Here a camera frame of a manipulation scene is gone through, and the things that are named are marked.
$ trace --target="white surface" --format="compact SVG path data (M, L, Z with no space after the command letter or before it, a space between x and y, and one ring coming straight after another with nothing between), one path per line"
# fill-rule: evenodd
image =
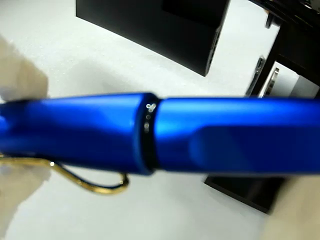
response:
M233 0L203 78L74 15L74 0L0 0L0 32L46 72L52 97L137 91L161 97L242 96L277 31L264 28L262 9ZM101 183L116 179L77 171ZM52 174L19 206L5 239L258 239L264 215L207 187L203 179L163 172L132 176L127 192L105 197Z

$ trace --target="gold clip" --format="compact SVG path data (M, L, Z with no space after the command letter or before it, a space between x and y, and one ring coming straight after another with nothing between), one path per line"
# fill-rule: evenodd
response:
M120 173L121 180L117 185L114 185L114 186L97 185L84 180L83 178L72 173L71 171L65 169L62 165L44 158L7 157L7 156L0 155L0 165L2 164L49 167L55 170L57 173L64 176L65 178L69 179L71 182L77 184L78 186L98 194L106 194L106 195L118 194L123 192L125 189L127 189L129 185L129 179L125 173Z

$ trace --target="gold wire clip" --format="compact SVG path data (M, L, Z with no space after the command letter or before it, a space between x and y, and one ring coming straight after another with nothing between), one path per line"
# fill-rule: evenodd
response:
M0 165L24 165L24 166L41 166L49 167L61 174L65 178L69 179L74 184L82 187L83 189L89 190L94 193L112 195L123 192L129 185L128 176L125 173L120 173L121 180L119 184L113 186L98 185L89 181L84 180L82 177L72 173L65 169L62 165L50 161L44 158L33 158L33 157L9 157L0 155Z

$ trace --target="matte blue finish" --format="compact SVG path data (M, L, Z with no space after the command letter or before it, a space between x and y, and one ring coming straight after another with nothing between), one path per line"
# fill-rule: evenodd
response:
M0 104L0 152L150 174L141 156L140 131L151 97L141 93Z
M158 106L154 133L167 171L320 173L319 100L167 99Z

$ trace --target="pen barrel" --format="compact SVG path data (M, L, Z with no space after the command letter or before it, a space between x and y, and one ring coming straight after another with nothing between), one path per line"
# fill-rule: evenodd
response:
M141 131L150 93L0 104L0 152L91 169L150 174Z
M316 99L166 99L154 136L159 168L167 171L320 173Z

